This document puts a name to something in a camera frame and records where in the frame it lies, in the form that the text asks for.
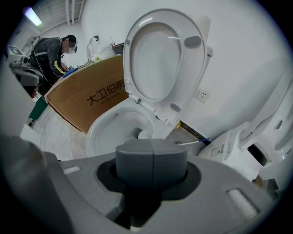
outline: toilet lid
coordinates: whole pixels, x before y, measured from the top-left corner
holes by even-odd
[[[179,121],[206,67],[206,42],[192,19],[159,9],[139,18],[127,34],[125,89],[166,124]]]

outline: dark jacket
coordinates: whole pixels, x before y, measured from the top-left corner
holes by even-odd
[[[57,37],[53,38],[44,38],[40,41],[34,48],[30,55],[30,64],[39,69],[38,62],[41,66],[41,69],[44,73],[52,71],[52,74],[56,76],[54,79],[57,80],[59,77],[63,76],[66,71],[61,66],[61,55],[62,55],[62,41]]]

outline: reflective strip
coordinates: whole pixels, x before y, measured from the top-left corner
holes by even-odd
[[[43,55],[43,54],[47,54],[48,52],[40,52],[40,53],[36,53],[35,56],[39,56],[39,55]]]
[[[58,65],[57,65],[57,61],[54,62],[54,65],[55,65],[55,67],[57,68],[57,70],[58,70],[60,73],[65,74],[65,72],[62,71],[62,70],[60,69],[60,67],[58,67]]]

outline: plastic bottle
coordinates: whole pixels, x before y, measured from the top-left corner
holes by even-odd
[[[115,45],[115,41],[113,40],[112,37],[109,37],[109,40],[108,40],[109,44],[113,47]]]

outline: floor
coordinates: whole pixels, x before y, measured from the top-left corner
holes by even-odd
[[[41,150],[54,153],[61,161],[86,158],[86,134],[80,132],[48,106],[32,126],[41,136]],[[174,129],[167,139],[182,143],[197,138],[183,128]],[[189,154],[198,155],[205,147],[202,142],[188,145]]]

